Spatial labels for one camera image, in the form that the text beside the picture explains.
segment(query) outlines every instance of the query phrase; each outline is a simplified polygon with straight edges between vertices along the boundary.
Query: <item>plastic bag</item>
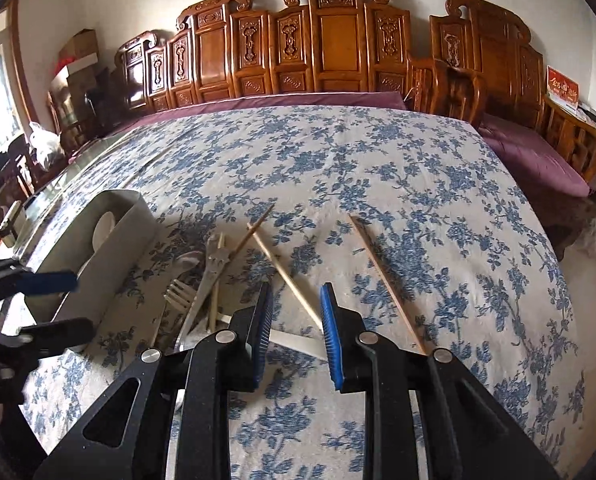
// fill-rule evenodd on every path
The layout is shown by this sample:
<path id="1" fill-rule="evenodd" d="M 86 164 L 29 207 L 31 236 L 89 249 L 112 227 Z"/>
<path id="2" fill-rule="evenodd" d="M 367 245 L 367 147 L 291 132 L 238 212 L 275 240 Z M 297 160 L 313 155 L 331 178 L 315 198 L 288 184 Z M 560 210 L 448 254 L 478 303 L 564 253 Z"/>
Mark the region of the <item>plastic bag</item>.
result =
<path id="1" fill-rule="evenodd" d="M 29 142 L 36 149 L 36 160 L 44 171 L 48 171 L 56 162 L 65 157 L 64 150 L 60 145 L 60 137 L 45 130 L 38 123 L 31 122 L 29 126 L 33 130 Z"/>

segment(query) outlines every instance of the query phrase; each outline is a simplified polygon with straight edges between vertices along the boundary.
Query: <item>cardboard box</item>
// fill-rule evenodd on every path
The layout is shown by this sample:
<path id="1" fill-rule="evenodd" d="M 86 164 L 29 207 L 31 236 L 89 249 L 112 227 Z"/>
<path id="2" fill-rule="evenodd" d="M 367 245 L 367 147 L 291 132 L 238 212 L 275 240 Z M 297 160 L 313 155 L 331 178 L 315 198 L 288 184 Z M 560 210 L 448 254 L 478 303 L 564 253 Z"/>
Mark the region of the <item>cardboard box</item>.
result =
<path id="1" fill-rule="evenodd" d="M 89 54 L 98 54 L 98 40 L 95 30 L 83 28 L 62 47 L 58 54 L 58 61 L 69 57 L 80 59 Z"/>
<path id="2" fill-rule="evenodd" d="M 85 103 L 85 92 L 98 86 L 97 61 L 96 54 L 89 54 L 69 63 L 51 82 L 50 92 L 62 128 L 91 116 L 91 107 Z"/>

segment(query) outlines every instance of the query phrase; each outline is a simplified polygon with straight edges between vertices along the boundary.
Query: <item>purple cushion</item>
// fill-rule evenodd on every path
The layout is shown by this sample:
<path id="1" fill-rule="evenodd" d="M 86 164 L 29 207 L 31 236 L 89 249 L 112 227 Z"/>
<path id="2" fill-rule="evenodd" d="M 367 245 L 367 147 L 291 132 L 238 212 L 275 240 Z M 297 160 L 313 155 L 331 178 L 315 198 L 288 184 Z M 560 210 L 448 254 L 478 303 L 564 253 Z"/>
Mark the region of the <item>purple cushion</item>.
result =
<path id="1" fill-rule="evenodd" d="M 580 174 L 535 130 L 488 114 L 478 130 L 516 181 L 535 182 L 570 196 L 589 194 Z"/>
<path id="2" fill-rule="evenodd" d="M 180 119 L 182 117 L 210 114 L 213 112 L 296 105 L 366 106 L 370 108 L 392 108 L 394 110 L 407 109 L 399 92 L 312 92 L 304 94 L 262 95 L 213 101 L 157 112 L 131 123 L 122 124 L 116 128 L 114 133 L 123 132 L 129 128 L 136 128 L 145 124 L 157 123 L 158 121 Z"/>

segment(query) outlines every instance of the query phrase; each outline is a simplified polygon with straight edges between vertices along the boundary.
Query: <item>table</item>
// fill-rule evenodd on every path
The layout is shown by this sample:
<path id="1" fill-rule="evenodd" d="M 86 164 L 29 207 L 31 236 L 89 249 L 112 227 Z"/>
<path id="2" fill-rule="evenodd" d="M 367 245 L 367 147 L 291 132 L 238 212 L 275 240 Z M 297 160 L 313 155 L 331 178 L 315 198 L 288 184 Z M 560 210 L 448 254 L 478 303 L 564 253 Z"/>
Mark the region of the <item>table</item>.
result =
<path id="1" fill-rule="evenodd" d="M 270 203 L 263 237 L 313 304 L 325 281 L 368 328 L 412 337 L 369 265 L 347 212 L 369 223 L 412 297 L 416 322 L 450 348 L 567 471 L 582 423 L 584 376 L 564 277 L 524 195 L 467 123 L 363 107 L 235 110 L 141 126 L 80 173 L 22 254 L 37 268 L 96 193 L 139 190 L 156 238 L 83 354 L 47 359 L 24 414 L 50 450 L 153 334 L 172 259 L 213 230 L 234 242 Z M 222 278 L 226 313 L 275 287 L 273 326 L 321 338 L 250 244 Z M 6 333 L 29 322 L 14 298 Z M 263 384 L 230 404 L 234 478 L 360 478 L 364 399 L 333 390 L 327 364 L 271 345 Z"/>

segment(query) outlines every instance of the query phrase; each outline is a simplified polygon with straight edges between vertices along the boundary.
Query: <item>wooden chopstick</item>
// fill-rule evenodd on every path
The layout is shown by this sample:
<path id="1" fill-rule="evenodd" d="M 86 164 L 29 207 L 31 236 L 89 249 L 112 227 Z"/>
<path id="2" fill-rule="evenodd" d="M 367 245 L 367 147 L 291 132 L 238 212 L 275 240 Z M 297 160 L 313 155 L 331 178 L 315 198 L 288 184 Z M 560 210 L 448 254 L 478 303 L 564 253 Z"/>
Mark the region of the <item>wooden chopstick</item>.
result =
<path id="1" fill-rule="evenodd" d="M 222 249 L 224 247 L 224 233 L 220 233 L 220 237 L 218 238 L 218 248 Z M 215 282 L 213 289 L 211 290 L 211 305 L 209 307 L 209 323 L 207 324 L 207 329 L 209 333 L 214 333 L 216 331 L 216 316 L 218 316 L 218 287 L 220 283 L 220 278 Z"/>
<path id="2" fill-rule="evenodd" d="M 262 222 L 265 221 L 265 218 L 267 218 L 267 215 L 271 212 L 271 209 L 273 209 L 274 205 L 275 204 L 271 204 L 269 206 L 269 209 L 267 209 L 264 213 L 262 213 L 262 216 L 255 222 L 255 224 L 253 224 L 252 227 L 249 228 L 249 231 L 247 231 L 247 234 L 245 234 L 243 236 L 242 240 L 239 241 L 236 248 L 229 254 L 230 260 L 233 260 L 233 258 L 236 256 L 236 254 L 238 254 L 242 250 L 242 247 L 244 247 L 245 244 L 249 241 L 249 238 L 251 238 L 254 235 L 255 231 L 260 227 L 260 224 L 262 224 Z"/>
<path id="3" fill-rule="evenodd" d="M 247 224 L 247 227 L 249 229 L 253 229 L 253 227 L 249 223 Z M 269 247 L 267 247 L 267 245 L 262 241 L 260 234 L 254 233 L 253 237 L 260 249 L 262 250 L 262 252 L 264 252 L 267 258 L 269 258 L 271 264 L 275 267 L 275 270 L 277 270 L 278 274 L 283 277 L 284 283 L 286 283 L 289 286 L 291 291 L 294 293 L 295 297 L 298 299 L 298 301 L 300 301 L 302 307 L 307 311 L 307 314 L 311 316 L 313 322 L 322 332 L 322 320 L 320 319 L 320 316 L 317 314 L 316 310 L 311 306 L 309 300 L 307 300 L 307 298 L 304 297 L 303 293 L 298 288 L 298 285 L 296 285 L 296 283 L 289 275 L 289 272 L 286 271 L 286 269 L 283 267 L 283 264 L 280 263 L 278 258 L 275 257 L 275 255 L 269 250 Z"/>
<path id="4" fill-rule="evenodd" d="M 418 333 L 415 331 L 414 324 L 411 323 L 411 320 L 409 319 L 409 315 L 407 314 L 407 311 L 405 310 L 405 302 L 402 301 L 402 299 L 398 296 L 396 289 L 393 287 L 393 285 L 391 284 L 391 282 L 389 281 L 389 279 L 387 277 L 387 273 L 385 272 L 382 262 L 380 262 L 380 260 L 376 256 L 375 252 L 373 251 L 373 248 L 371 247 L 371 240 L 369 239 L 369 235 L 367 234 L 366 230 L 364 230 L 364 228 L 358 224 L 358 222 L 356 221 L 355 218 L 353 218 L 351 215 L 349 215 L 349 218 L 351 220 L 351 223 L 353 224 L 353 227 L 355 227 L 356 232 L 360 235 L 360 238 L 363 241 L 364 248 L 369 253 L 369 257 L 370 257 L 371 261 L 373 262 L 373 265 L 378 270 L 380 279 L 384 282 L 384 285 L 386 286 L 387 290 L 389 291 L 389 294 L 391 295 L 391 299 L 393 300 L 393 303 L 395 303 L 396 306 L 398 307 L 398 312 L 399 312 L 400 316 L 402 317 L 404 322 L 407 324 L 407 327 L 409 327 L 409 330 L 411 331 L 413 337 L 415 338 L 415 343 L 418 345 L 418 348 L 425 355 L 429 355 L 427 352 L 427 348 L 425 348 L 425 343 L 423 342 L 422 338 L 418 335 Z"/>

